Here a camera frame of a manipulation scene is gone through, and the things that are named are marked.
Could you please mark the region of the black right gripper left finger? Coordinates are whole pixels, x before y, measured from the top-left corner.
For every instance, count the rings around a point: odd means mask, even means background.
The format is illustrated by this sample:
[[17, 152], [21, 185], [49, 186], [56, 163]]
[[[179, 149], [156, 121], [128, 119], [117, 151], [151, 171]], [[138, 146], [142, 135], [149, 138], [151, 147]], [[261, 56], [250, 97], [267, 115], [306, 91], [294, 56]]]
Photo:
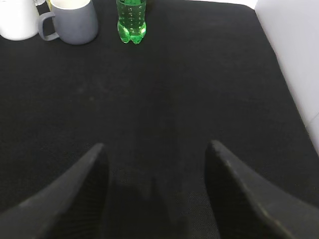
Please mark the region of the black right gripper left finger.
[[108, 184], [108, 157], [98, 143], [47, 187], [2, 213], [0, 237], [100, 239]]

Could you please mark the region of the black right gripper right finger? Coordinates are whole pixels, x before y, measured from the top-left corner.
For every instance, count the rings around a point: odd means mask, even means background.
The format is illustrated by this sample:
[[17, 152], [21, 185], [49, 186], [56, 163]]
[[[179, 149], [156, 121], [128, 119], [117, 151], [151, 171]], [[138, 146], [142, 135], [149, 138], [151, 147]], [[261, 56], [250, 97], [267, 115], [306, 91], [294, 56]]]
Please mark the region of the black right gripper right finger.
[[277, 187], [217, 140], [204, 181], [222, 239], [317, 239], [319, 210]]

